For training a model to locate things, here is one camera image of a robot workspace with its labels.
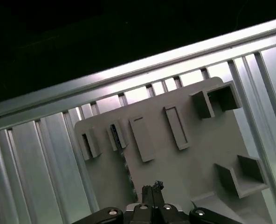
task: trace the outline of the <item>rectangular slot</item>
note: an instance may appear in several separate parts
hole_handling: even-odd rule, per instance
[[[92,153],[91,153],[90,145],[88,143],[86,134],[82,135],[82,140],[83,140],[83,143],[84,143],[85,149],[86,149],[86,150],[81,150],[82,155],[83,155],[84,160],[88,160],[89,158],[92,158]]]
[[[107,129],[111,144],[113,146],[113,151],[118,149],[126,148],[128,145],[128,140],[124,131],[123,123],[120,119],[115,120],[110,128]]]
[[[179,150],[186,149],[190,146],[187,131],[183,119],[176,106],[170,105],[164,107],[174,139]]]
[[[101,154],[94,128],[90,128],[79,139],[84,160],[95,158]]]
[[[142,161],[153,160],[155,158],[155,150],[143,116],[140,115],[130,119],[130,124]]]

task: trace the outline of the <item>rectangular protrusion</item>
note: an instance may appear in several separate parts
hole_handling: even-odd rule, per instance
[[[190,95],[192,97],[193,104],[198,113],[199,118],[213,118],[214,110],[209,101],[206,91],[200,91]]]
[[[225,167],[219,164],[215,164],[221,185],[229,192],[239,195],[237,187],[237,179],[232,167]]]
[[[109,127],[107,127],[109,134],[109,139],[111,141],[113,151],[116,151],[118,148],[126,148],[129,144],[127,135],[124,131],[123,123],[120,119],[115,120]]]
[[[101,154],[94,128],[90,128],[82,134],[80,147],[84,160],[95,158]]]
[[[233,81],[218,85],[207,91],[209,98],[215,98],[222,111],[230,111],[242,106]]]
[[[268,179],[260,159],[242,155],[237,155],[237,157],[241,170],[245,176],[251,177],[261,183],[268,184]]]
[[[155,150],[142,115],[130,119],[130,124],[143,162],[155,158]]]
[[[183,118],[175,105],[164,107],[176,145],[179,150],[183,150],[190,146],[188,134],[183,122]]]

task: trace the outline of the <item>dark background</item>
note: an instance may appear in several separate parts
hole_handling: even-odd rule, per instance
[[[276,0],[0,5],[0,101],[276,19]]]

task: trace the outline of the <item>corrugated metal wall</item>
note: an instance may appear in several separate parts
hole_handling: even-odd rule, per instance
[[[276,200],[275,35],[113,83],[101,89],[109,97],[1,130],[0,224],[69,224],[96,211],[75,123],[210,77],[234,80],[241,133],[249,154],[268,168]],[[276,202],[270,190],[263,195],[276,223]]]

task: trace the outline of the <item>metal bolt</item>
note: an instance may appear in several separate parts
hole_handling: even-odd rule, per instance
[[[171,209],[171,206],[170,205],[168,205],[168,204],[166,204],[166,205],[164,205],[164,207],[163,207],[164,209],[167,209],[167,210],[170,210]]]
[[[196,210],[195,213],[199,216],[203,216],[204,215],[204,211],[201,210]]]
[[[110,210],[109,211],[109,215],[111,215],[111,216],[114,216],[116,214],[117,214],[117,211],[115,211],[115,210]]]
[[[140,205],[140,209],[148,209],[146,205],[142,204]]]

